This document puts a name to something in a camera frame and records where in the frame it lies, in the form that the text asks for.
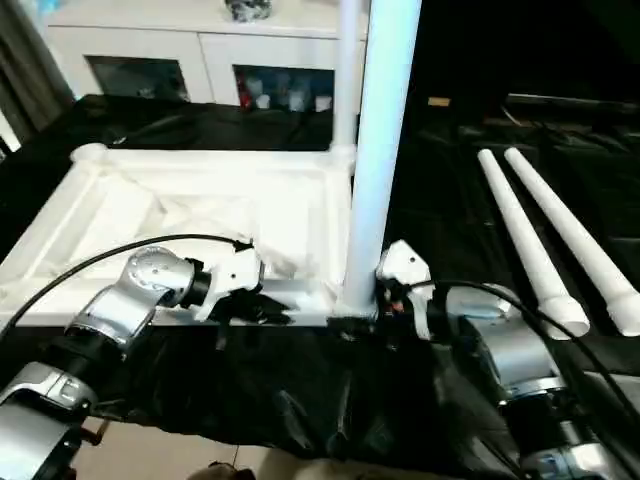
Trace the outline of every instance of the black surface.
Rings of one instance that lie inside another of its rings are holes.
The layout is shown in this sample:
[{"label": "black surface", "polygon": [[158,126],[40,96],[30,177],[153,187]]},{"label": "black surface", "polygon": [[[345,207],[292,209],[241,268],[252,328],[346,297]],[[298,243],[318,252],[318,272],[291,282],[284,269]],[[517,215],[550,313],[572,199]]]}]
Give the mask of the black surface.
[{"label": "black surface", "polygon": [[[418,106],[405,117],[387,242],[407,240],[435,278],[499,283],[530,301],[475,158],[480,147],[500,155],[516,144],[638,285],[640,164],[631,140],[607,136],[603,143],[592,134],[455,120]],[[64,176],[75,147],[125,136],[127,148],[323,150],[331,117],[87,97],[0,164],[0,258]],[[617,336],[588,278],[519,183],[513,184],[568,288],[588,307],[589,345],[613,371],[640,374],[638,340]],[[226,348],[216,351],[218,333],[213,327],[150,329],[105,388],[97,413],[229,443],[277,446],[302,457],[354,458],[473,478],[504,472],[482,446],[510,448],[504,423],[457,371],[446,348],[413,341],[390,348],[376,338],[349,342],[312,329],[232,328]],[[36,358],[51,335],[49,329],[19,329],[3,346],[0,383]],[[587,365],[570,345],[554,350]],[[629,434],[608,399],[593,394],[587,400],[607,428]]]}]

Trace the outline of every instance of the black plastic sheet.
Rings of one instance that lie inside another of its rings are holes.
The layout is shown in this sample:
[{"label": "black plastic sheet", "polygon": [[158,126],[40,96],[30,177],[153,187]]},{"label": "black plastic sheet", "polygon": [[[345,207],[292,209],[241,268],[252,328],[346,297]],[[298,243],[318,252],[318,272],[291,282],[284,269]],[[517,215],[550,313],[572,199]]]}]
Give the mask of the black plastic sheet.
[{"label": "black plastic sheet", "polygon": [[[330,137],[327,114],[87,97],[0,164],[0,257],[68,170],[68,154],[84,143],[324,150]],[[516,144],[638,285],[640,164],[633,142],[605,140],[535,128],[460,126],[451,118],[409,112],[386,241],[407,240],[435,278],[499,283],[532,301],[475,157],[482,147],[500,156]],[[639,342],[617,336],[588,278],[511,178],[568,288],[587,306],[593,321],[588,344],[613,371],[640,374]],[[60,332],[15,332],[0,356],[0,383]],[[305,458],[350,458],[460,477],[512,476],[495,454],[514,453],[504,423],[447,348],[375,337],[348,341],[323,329],[232,328],[226,347],[216,350],[219,335],[215,327],[150,328],[105,385],[96,413]],[[557,350],[590,367],[572,346]],[[589,399],[594,416],[628,433],[616,405],[597,395]]]}]

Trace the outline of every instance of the white tube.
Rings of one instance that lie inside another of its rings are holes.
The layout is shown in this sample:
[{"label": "white tube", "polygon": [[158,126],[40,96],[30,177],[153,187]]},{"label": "white tube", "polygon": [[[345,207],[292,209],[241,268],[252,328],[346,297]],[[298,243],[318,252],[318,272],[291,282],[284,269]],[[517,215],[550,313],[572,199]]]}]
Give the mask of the white tube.
[{"label": "white tube", "polygon": [[356,65],[362,0],[340,1],[338,64],[334,83],[332,149],[353,155],[356,142]]},{"label": "white tube", "polygon": [[625,336],[640,335],[640,294],[517,148],[505,158],[576,256]]},{"label": "white tube", "polygon": [[[536,294],[538,308],[574,335],[584,335],[589,331],[589,319],[582,306],[569,295],[493,153],[481,150],[478,160]],[[547,332],[556,340],[569,338],[551,325],[547,325]]]},{"label": "white tube", "polygon": [[339,301],[354,314],[370,314],[375,305],[375,270],[382,253],[420,4],[421,0],[373,0],[371,6],[347,269]]}]

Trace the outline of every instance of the cabinet door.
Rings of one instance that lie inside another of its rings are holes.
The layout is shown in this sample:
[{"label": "cabinet door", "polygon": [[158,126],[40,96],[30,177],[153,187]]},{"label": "cabinet door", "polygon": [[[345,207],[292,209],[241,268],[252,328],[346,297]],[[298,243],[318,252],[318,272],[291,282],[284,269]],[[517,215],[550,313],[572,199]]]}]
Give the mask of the cabinet door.
[{"label": "cabinet door", "polygon": [[77,96],[213,101],[197,33],[49,27],[47,37]]},{"label": "cabinet door", "polygon": [[[337,63],[335,39],[266,37],[259,35],[201,34],[202,49],[216,103],[240,105],[242,83],[247,76],[274,84],[289,77],[290,87],[311,82],[320,94],[333,96],[333,72]],[[360,111],[365,42],[359,42],[359,60],[354,65],[358,94],[355,111]]]}]

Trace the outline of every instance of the black cable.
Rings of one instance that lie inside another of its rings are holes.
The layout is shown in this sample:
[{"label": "black cable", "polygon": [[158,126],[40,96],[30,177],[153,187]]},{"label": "black cable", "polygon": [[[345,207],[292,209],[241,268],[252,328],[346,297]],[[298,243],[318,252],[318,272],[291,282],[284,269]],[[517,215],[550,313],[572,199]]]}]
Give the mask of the black cable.
[{"label": "black cable", "polygon": [[616,381],[613,379],[613,377],[611,376],[611,374],[609,373],[607,368],[602,364],[602,362],[593,353],[593,351],[589,347],[587,347],[587,345],[580,338],[578,338],[576,335],[571,333],[571,331],[569,331],[564,325],[558,323],[553,318],[551,318],[549,315],[547,315],[547,314],[545,314],[545,313],[543,313],[541,311],[533,311],[533,310],[531,310],[530,308],[525,306],[522,302],[520,302],[518,299],[516,299],[516,298],[512,297],[511,295],[503,292],[502,290],[500,290],[498,288],[495,288],[495,287],[490,287],[488,285],[484,285],[484,284],[478,283],[478,282],[470,282],[470,281],[466,281],[466,280],[425,280],[423,282],[414,283],[412,285],[405,285],[404,289],[406,290],[406,292],[409,292],[409,291],[411,291],[411,290],[413,290],[415,288],[425,287],[425,286],[430,286],[430,285],[435,285],[436,287],[440,286],[440,287],[449,287],[449,288],[450,287],[475,288],[477,290],[483,290],[483,291],[485,291],[487,293],[490,293],[490,294],[492,294],[492,295],[494,295],[494,296],[496,296],[496,297],[498,297],[498,298],[500,298],[500,299],[502,299],[502,300],[504,300],[506,302],[509,302],[511,305],[516,307],[518,310],[520,310],[524,314],[522,316],[522,318],[527,323],[527,325],[536,334],[538,334],[540,337],[542,337],[545,340],[550,340],[550,337],[541,328],[541,326],[540,326],[540,324],[538,323],[537,320],[543,320],[543,321],[549,323],[550,325],[554,326],[558,330],[560,330],[567,337],[569,337],[573,341],[573,343],[576,344],[578,349],[592,363],[592,365],[595,368],[595,370],[600,375],[602,375],[602,378],[607,383],[607,385],[611,388],[611,390],[613,391],[615,397],[622,404],[622,407],[623,407],[625,413],[627,414],[627,416],[629,416],[630,420],[632,420],[635,423],[635,428],[640,429],[640,414],[638,413],[638,411],[633,406],[633,403],[631,403],[631,401],[627,398],[627,396],[622,391],[620,386],[616,383]]},{"label": "black cable", "polygon": [[72,267],[71,269],[64,272],[62,275],[57,277],[48,283],[44,288],[39,290],[35,295],[33,295],[29,300],[26,301],[22,307],[20,307],[16,313],[14,313],[11,318],[7,321],[2,331],[0,331],[0,345],[7,338],[7,335],[13,330],[13,328],[18,324],[20,319],[24,316],[25,313],[42,297],[44,297],[51,290],[56,288],[62,282],[67,280],[68,278],[74,276],[76,273],[84,270],[85,268],[97,263],[105,258],[113,257],[114,255],[118,255],[122,252],[126,252],[128,250],[133,250],[134,248],[144,247],[145,245],[151,245],[153,243],[160,242],[168,242],[170,240],[184,240],[184,239],[196,239],[196,240],[211,240],[214,242],[223,242],[229,243],[236,247],[236,249],[246,247],[247,244],[243,243],[239,240],[234,240],[232,238],[220,237],[218,235],[206,235],[200,233],[178,233],[174,235],[161,235],[159,237],[147,238],[145,240],[139,240],[137,242],[127,243],[120,247],[113,248],[111,250],[107,250],[106,252],[95,255],[94,257],[88,258],[83,262],[80,262],[78,265]]}]

